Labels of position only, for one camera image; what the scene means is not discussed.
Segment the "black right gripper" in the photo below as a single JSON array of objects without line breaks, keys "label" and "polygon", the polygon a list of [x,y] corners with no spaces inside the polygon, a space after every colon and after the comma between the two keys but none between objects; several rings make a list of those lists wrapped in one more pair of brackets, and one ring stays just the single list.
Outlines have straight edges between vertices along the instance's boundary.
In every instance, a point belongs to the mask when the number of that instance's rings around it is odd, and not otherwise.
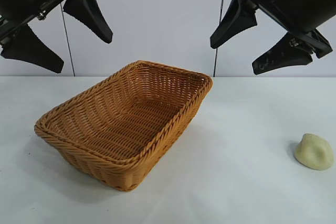
[{"label": "black right gripper", "polygon": [[210,36],[210,46],[220,47],[242,31],[257,25],[261,10],[287,33],[252,68],[255,75],[312,62],[332,52],[329,41],[317,28],[335,16],[335,0],[231,0],[226,14]]}]

